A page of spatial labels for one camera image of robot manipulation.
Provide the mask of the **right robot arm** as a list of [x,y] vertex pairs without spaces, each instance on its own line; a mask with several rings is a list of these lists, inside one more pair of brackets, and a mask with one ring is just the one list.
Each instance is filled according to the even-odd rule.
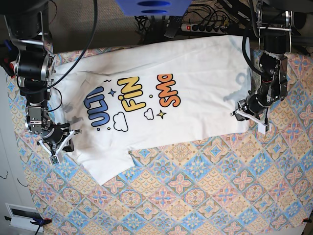
[[48,145],[50,155],[61,150],[74,150],[71,140],[74,132],[70,124],[54,123],[49,117],[48,101],[51,98],[50,76],[55,72],[55,57],[45,47],[51,43],[49,10],[46,0],[2,0],[0,13],[4,16],[10,42],[10,66],[1,65],[16,76],[20,94],[27,100],[25,126],[29,133],[41,136],[39,144]]

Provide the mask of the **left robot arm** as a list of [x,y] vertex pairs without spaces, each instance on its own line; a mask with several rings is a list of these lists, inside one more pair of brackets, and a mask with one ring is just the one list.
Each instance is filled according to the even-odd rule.
[[[251,19],[244,31],[242,53],[250,69],[260,76],[260,87],[238,102],[238,108],[232,112],[238,121],[258,121],[262,112],[267,112],[274,102],[284,100],[288,94],[286,53],[291,51],[292,12],[276,9],[262,0],[256,6],[251,0],[248,4]],[[257,68],[246,49],[250,29],[262,50]]]

